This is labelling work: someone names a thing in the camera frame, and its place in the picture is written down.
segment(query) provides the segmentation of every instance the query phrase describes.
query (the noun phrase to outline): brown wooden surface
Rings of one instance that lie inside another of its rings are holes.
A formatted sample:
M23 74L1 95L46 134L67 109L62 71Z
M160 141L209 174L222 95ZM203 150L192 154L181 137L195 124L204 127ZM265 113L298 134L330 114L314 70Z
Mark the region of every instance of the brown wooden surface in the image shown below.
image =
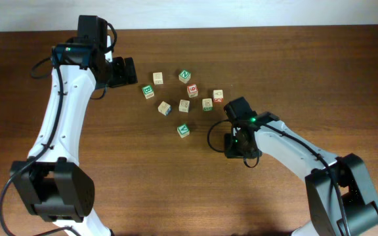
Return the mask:
M51 80L29 70L74 35L0 33L0 191L11 162L32 147L49 99ZM225 118L222 104L202 112L213 89L226 102L245 96L321 148L359 155L378 191L378 26L119 31L114 56L134 58L139 84L89 102L79 160L95 182L98 215L118 235L262 235L309 220L304 184L275 159L264 155L248 169L208 148L208 128ZM178 111L188 98L181 69L199 87L189 113ZM156 71L164 85L146 100L140 88ZM173 109L167 117L157 111L163 100ZM214 132L216 146L229 128ZM21 235L54 227L29 216L13 187L5 216Z

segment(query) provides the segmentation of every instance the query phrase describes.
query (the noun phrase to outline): toy block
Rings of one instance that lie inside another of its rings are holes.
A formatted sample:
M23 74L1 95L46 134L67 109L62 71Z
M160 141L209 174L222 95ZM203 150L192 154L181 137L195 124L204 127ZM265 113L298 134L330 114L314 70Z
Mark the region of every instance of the toy block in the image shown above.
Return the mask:
M178 75L178 79L183 83L188 83L190 79L190 72L187 70L182 70L182 72Z
M155 85L162 85L163 84L163 73L162 72L153 73L152 78L154 80Z
M183 124L179 127L177 127L178 135L180 135L181 138L184 138L190 134L189 128L186 124Z
M146 99L154 97L154 90L152 89L151 85L143 87L142 91Z
M166 102L162 102L160 106L158 106L158 111L163 115L168 115L171 111L171 106Z
M189 98L193 98L198 95L198 88L196 85L188 86L188 95L189 95Z
M212 111L213 110L213 100L210 98L202 99L202 109L203 111Z
M222 102L224 100L224 94L222 93L222 90L214 90L213 98L214 102Z
M189 101L181 100L180 104L178 105L178 110L182 112L189 112Z

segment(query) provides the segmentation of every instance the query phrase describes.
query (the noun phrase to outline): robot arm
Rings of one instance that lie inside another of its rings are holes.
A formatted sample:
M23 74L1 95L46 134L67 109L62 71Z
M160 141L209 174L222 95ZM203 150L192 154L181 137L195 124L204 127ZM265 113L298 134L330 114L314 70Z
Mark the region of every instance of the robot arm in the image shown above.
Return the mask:
M224 110L234 128L232 135L224 137L224 154L228 158L259 160L266 153L305 181L311 222L292 235L347 235L337 185L349 190L339 196L350 235L359 235L378 225L378 195L361 158L354 154L341 158L316 147L277 116L269 112L257 115L244 98L230 102Z
M113 44L108 26L115 36ZM80 16L78 37L53 48L52 90L41 130L28 160L15 161L10 170L28 212L69 228L68 235L113 235L93 209L95 185L79 168L78 145L93 91L137 83L133 59L112 58L116 37L107 21ZM12 235L3 220L2 204L0 220Z

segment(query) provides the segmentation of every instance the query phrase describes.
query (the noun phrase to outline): black cable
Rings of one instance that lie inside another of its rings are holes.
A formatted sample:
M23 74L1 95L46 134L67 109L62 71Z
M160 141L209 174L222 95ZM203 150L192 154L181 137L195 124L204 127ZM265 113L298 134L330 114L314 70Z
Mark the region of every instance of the black cable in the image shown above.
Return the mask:
M29 158L29 160L30 160L29 163L27 163L20 170L17 170L8 179L8 182L4 185L3 190L1 192L1 195L0 195L0 224L1 224L1 227L3 228L4 232L7 235L9 235L9 236L15 236L15 234L13 234L10 231L10 229L8 228L7 223L5 222L5 219L4 219L3 203L4 203L5 194L7 193L7 190L10 187L10 185L12 184L12 181L15 178L17 178L17 176L19 176L23 172L27 171L40 157L43 156L43 154L46 153L46 151L49 148L51 148L51 144L52 144L53 138L54 138L56 130L58 128L59 118L60 118L60 114L61 114L61 111L62 111L62 103L64 101L64 85L63 85L63 82L62 82L62 75L61 75L60 68L59 68L59 66L60 66L59 65L59 61L58 61L58 58L56 57L54 49L52 49L52 57L54 59L54 67L55 67L56 72L58 74L58 80L59 80L59 103L58 103L58 109L56 111L56 116L55 116L55 120L54 120L54 123L53 123L52 131L51 131L51 135L49 136L49 139L48 139L47 143L46 144L42 144L43 145L43 149L35 157L30 157ZM58 232L60 230L61 229L54 229L54 230L50 230L50 231L47 231L47 232L44 232L44 233L41 233L41 234L38 234L38 235L49 235L49 234L52 234L52 233L56 233L56 232ZM76 234L76 235L79 236L79 234L75 230L73 230L71 227L63 227L62 230L69 230L72 233L74 233L74 234Z
M31 78L33 78L33 79L43 79L43 78L46 78L46 77L50 76L51 73L52 73L51 71L48 72L48 73L46 73L46 74L43 74L43 75L36 75L36 74L34 73L35 70L36 70L39 66L41 66L43 63L45 63L45 62L47 62L47 61L49 61L49 60L51 60L51 57L47 57L47 58L41 60L40 62L36 63L36 65L34 65L34 66L31 68L31 71L30 71L30 76L31 76Z
M349 230L349 226L348 226L348 222L347 222L347 214L345 212L345 206L344 206L344 203L342 201L341 190L339 190L338 183L335 181L335 176L333 175L333 172L330 170L330 166L323 159L322 155L320 155L319 153L315 152L311 147L309 147L303 141L299 140L298 138L296 138L296 137L294 137L294 136L292 136L290 134L287 134L285 131L280 131L277 128L274 128L274 127L272 127L272 126L270 126L268 124L265 124L265 123L256 122L256 124L260 124L260 125L262 125L262 126L264 126L266 128L269 128L269 129L277 132L278 134L281 134L282 136L285 136L287 138L290 138L290 139L296 141L298 144L302 145L309 152L311 152L311 154L313 156L315 156L323 164L323 166L325 166L325 169L327 170L327 173L329 174L329 177L331 179L331 183L332 183L332 185L333 185L333 187L335 188L335 191L336 191L336 195L337 195L338 203L339 203L339 208L341 209L342 221L343 221L344 226L345 226L346 235L347 236L351 236L351 232Z
M221 123L223 123L223 122L230 122L230 120L229 120L229 119L226 119L226 120L222 120L222 121L219 121L219 122L215 123L213 126L211 126L211 128L209 128L209 130L208 130L208 134L207 134L207 142L208 142L208 146L209 146L212 150L214 150L214 151L216 151L216 152L219 152L219 153L224 153L224 151L221 151L221 150L215 149L215 148L211 145L211 142L209 141L209 136L211 135L211 131L214 129L214 127L216 127L217 125L219 125L219 124L221 124ZM233 124L232 124L232 126L231 126L230 146L229 146L227 149L230 149L230 148L231 148L232 143L233 143L232 140L233 140Z
M49 230L49 231L46 231L44 233L40 233L40 234L37 234L37 235L34 235L34 236L46 236L46 235L51 235L53 233L56 233L56 232L59 232L59 231L64 231L64 230L68 230L68 231L72 232L73 234L80 236L80 234L75 229L73 229L71 226L60 227L58 229L52 229L52 230Z
M102 96L99 96L98 98L91 98L90 97L90 99L91 100L100 100L100 99L104 98L104 95L106 95L107 91L108 91L108 84L106 83L106 86L104 87Z
M243 157L243 162L244 162L245 166L247 166L249 168L255 168L259 164L259 157L256 157L256 163L253 166L247 164L247 158L246 157Z
M108 23L108 26L109 28L112 30L112 33L113 33L113 36L114 36L114 40L113 40L113 43L106 48L106 50L104 51L104 53L108 53L108 52L113 52L114 50L114 47L115 47L115 44L116 44L116 41L117 41L117 33L116 33L116 30L113 28L113 25L111 23Z

